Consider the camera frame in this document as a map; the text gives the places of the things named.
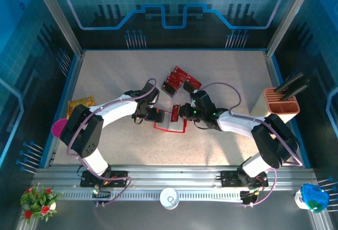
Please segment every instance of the red object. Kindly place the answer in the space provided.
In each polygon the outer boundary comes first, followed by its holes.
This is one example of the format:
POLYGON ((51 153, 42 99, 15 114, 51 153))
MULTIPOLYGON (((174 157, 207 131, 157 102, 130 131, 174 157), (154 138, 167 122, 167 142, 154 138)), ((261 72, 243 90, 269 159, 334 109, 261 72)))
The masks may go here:
POLYGON ((196 80, 194 77, 192 77, 190 75, 187 77, 186 81, 190 85, 192 85, 193 87, 195 87, 197 90, 201 88, 202 84, 198 80, 196 80))
POLYGON ((53 136, 55 136, 57 138, 61 137, 61 133, 62 133, 65 125, 67 124, 67 121, 68 120, 66 118, 63 118, 63 119, 60 119, 60 120, 58 120, 54 123, 54 125, 52 126, 53 136))
POLYGON ((41 207, 41 214, 44 216, 44 215, 46 215, 48 212, 49 212, 49 208, 50 208, 50 206, 46 206, 46 205, 43 205, 42 207, 41 207))
POLYGON ((26 219, 30 219, 30 218, 32 217, 32 215, 33 215, 33 212, 32 212, 32 211, 30 211, 30 210, 25 210, 24 217, 25 217, 26 219))
POLYGON ((167 130, 165 128, 159 128, 159 127, 157 127, 156 123, 154 123, 154 128, 157 129, 157 130, 171 132, 171 133, 185 133, 186 124, 187 124, 187 120, 184 119, 184 121, 183 121, 183 131, 169 131, 169 130, 167 130))
POLYGON ((180 105, 174 105, 173 110, 171 112, 171 122, 177 122, 179 120, 179 110, 180 110, 180 105))
POLYGON ((26 190, 25 190, 25 194, 31 192, 32 190, 33 190, 33 188, 28 188, 28 189, 26 189, 26 190))
POLYGON ((184 80, 188 77, 188 73, 186 73, 184 70, 182 70, 178 66, 175 67, 174 72, 177 73, 184 80))
POLYGON ((182 84, 184 82, 184 78, 182 78, 179 74, 176 72, 171 72, 169 77, 173 78, 175 81, 177 81, 179 84, 182 84))
POLYGON ((48 194, 50 194, 50 193, 52 193, 53 192, 53 190, 52 189, 46 189, 46 194, 48 195, 48 194))
POLYGON ((171 85, 175 90, 178 90, 181 87, 181 84, 174 80, 172 77, 167 77, 167 83, 171 85))

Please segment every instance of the enclosure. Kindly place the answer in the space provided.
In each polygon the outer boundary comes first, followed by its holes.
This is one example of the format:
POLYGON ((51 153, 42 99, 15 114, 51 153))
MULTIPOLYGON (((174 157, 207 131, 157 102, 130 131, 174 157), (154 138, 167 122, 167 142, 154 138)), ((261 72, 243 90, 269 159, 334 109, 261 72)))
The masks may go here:
MULTIPOLYGON (((0 3, 2 229, 337 228, 333 190, 331 207, 322 213, 294 203, 302 184, 338 178, 337 0, 0 3), (79 186, 79 161, 51 134, 52 125, 66 117, 68 101, 93 96, 103 104, 155 78, 160 90, 155 106, 171 111, 190 101, 184 90, 174 98, 161 90, 176 66, 202 85, 233 85, 242 96, 233 111, 245 115, 265 88, 298 71, 309 78, 296 97, 301 111, 287 122, 299 140, 303 167, 278 169, 275 191, 264 204, 244 209, 215 201, 224 195, 215 176, 255 155, 253 139, 200 130, 193 123, 183 134, 169 133, 151 122, 135 125, 130 116, 102 130, 99 150, 113 169, 128 171, 133 184, 106 208, 96 208, 92 189, 79 186), (47 223, 35 220, 29 226, 20 221, 20 196, 37 183, 63 195, 47 223), (178 190, 182 200, 173 211, 159 203, 166 187, 178 190)), ((206 91, 217 107, 238 102, 231 88, 215 85, 206 91)), ((268 179, 272 183, 271 171, 268 179)))

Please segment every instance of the green leaves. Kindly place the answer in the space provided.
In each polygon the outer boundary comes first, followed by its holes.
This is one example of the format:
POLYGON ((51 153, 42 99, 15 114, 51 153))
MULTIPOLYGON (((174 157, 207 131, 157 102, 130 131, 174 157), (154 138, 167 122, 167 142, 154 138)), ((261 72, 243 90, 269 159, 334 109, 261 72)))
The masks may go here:
MULTIPOLYGON (((41 218, 45 219, 46 221, 53 215, 53 213, 56 213, 56 210, 50 210, 47 214, 42 215, 41 209, 43 206, 51 206, 60 196, 61 194, 58 194, 50 189, 45 189, 45 187, 42 187, 43 190, 38 191, 38 188, 36 186, 33 186, 25 191, 24 194, 22 194, 20 203, 22 208, 25 211, 30 211, 32 216, 35 219, 41 218)), ((21 220, 27 220, 28 223, 30 223, 30 219, 28 219, 28 216, 25 217, 25 215, 21 218, 21 220)))
POLYGON ((49 203, 47 204, 48 206, 51 206, 52 205, 52 203, 54 203, 55 202, 55 200, 54 199, 52 199, 52 200, 50 200, 49 201, 49 203))
POLYGON ((39 217, 40 217, 40 211, 37 211, 36 213, 33 213, 33 217, 35 218, 35 219, 38 219, 39 217))

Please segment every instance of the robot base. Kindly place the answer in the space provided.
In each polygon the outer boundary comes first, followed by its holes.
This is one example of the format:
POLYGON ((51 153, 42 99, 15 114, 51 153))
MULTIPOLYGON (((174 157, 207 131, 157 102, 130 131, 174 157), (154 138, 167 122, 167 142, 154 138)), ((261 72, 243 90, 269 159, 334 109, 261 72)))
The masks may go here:
POLYGON ((221 176, 217 176, 216 180, 220 180, 222 182, 222 188, 224 187, 252 187, 252 188, 258 188, 262 187, 268 187, 268 179, 265 172, 260 173, 257 178, 252 178, 250 182, 248 182, 246 185, 238 178, 238 172, 237 171, 221 171, 221 176))
MULTIPOLYGON (((124 176, 128 176, 127 171, 110 171, 105 175, 105 177, 107 178, 118 178, 124 176)), ((94 188, 95 185, 98 185, 103 188, 124 188, 127 185, 127 180, 117 180, 108 182, 96 178, 89 171, 82 172, 80 186, 86 188, 94 188)))

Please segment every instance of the red flower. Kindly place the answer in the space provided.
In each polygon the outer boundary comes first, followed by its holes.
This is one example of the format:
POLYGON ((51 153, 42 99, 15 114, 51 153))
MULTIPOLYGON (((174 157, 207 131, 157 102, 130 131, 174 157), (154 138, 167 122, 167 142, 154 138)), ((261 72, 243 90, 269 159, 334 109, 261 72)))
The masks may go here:
POLYGON ((33 190, 33 188, 26 189, 25 194, 31 192, 32 190, 33 190))
POLYGON ((50 211, 49 211, 49 208, 50 208, 50 206, 45 206, 45 205, 43 205, 42 207, 41 207, 41 215, 42 216, 44 216, 44 215, 46 215, 47 213, 49 213, 50 211))
POLYGON ((53 190, 52 189, 46 189, 46 194, 48 195, 48 194, 50 194, 51 192, 53 192, 53 190))
POLYGON ((32 217, 32 215, 33 215, 33 212, 32 212, 32 211, 30 211, 30 210, 25 210, 25 215, 24 215, 24 217, 25 217, 26 219, 30 219, 30 218, 32 217))

